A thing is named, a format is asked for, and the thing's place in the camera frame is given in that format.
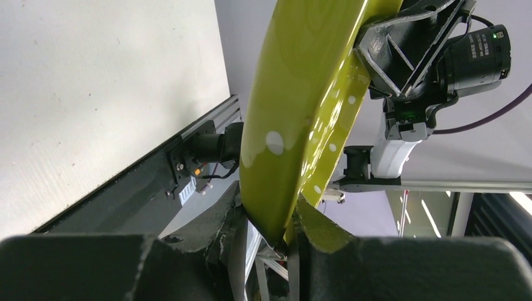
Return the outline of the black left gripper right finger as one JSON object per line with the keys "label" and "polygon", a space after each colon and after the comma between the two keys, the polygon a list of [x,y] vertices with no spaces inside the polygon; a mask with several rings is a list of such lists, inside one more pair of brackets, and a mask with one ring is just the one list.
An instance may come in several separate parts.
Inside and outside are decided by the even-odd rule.
{"label": "black left gripper right finger", "polygon": [[289,243],[293,300],[530,300],[531,266],[500,238],[352,235],[299,196]]}

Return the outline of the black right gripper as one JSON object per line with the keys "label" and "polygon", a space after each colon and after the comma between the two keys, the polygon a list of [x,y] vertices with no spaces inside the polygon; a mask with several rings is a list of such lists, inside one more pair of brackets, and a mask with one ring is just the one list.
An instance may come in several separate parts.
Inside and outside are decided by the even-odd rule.
{"label": "black right gripper", "polygon": [[466,0],[407,1],[394,16],[361,28],[354,52],[384,100],[385,140],[419,142],[437,129],[437,114],[460,99],[494,90],[511,69],[502,24],[449,38],[476,6]]}

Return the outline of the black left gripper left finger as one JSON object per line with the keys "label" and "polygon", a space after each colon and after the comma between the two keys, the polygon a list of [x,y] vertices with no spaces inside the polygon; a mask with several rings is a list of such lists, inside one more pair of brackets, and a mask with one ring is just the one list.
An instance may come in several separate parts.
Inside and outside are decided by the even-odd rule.
{"label": "black left gripper left finger", "polygon": [[247,224],[235,181],[164,238],[14,236],[1,242],[1,299],[243,300]]}

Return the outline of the green polka dot plate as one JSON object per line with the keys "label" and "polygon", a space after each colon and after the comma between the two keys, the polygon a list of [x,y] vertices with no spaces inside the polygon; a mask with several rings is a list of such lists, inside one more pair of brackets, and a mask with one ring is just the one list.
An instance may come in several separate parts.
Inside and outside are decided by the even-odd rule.
{"label": "green polka dot plate", "polygon": [[353,52],[362,25],[401,1],[278,1],[249,96],[240,190],[270,246],[283,240],[299,196],[317,204],[370,84]]}

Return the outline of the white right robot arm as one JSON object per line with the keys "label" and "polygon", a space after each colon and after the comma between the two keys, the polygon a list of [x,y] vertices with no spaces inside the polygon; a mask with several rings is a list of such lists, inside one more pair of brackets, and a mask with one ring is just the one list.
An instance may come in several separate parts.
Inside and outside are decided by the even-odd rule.
{"label": "white right robot arm", "polygon": [[432,135],[456,134],[492,122],[530,95],[471,124],[438,129],[439,111],[461,98],[494,90],[511,70],[511,42],[501,24],[483,19],[477,31],[454,28],[478,20],[474,1],[406,1],[399,12],[361,28],[353,51],[370,74],[371,99],[383,110],[373,145],[344,148],[346,167],[332,188],[369,192],[401,185],[403,166],[415,146]]}

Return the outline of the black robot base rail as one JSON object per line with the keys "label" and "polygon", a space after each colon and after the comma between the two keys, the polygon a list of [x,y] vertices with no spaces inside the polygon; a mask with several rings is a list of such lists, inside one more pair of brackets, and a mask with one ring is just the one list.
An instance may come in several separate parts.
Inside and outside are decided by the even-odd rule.
{"label": "black robot base rail", "polygon": [[211,164],[236,169],[240,116],[238,97],[230,96],[30,235],[164,238],[197,187],[215,179]]}

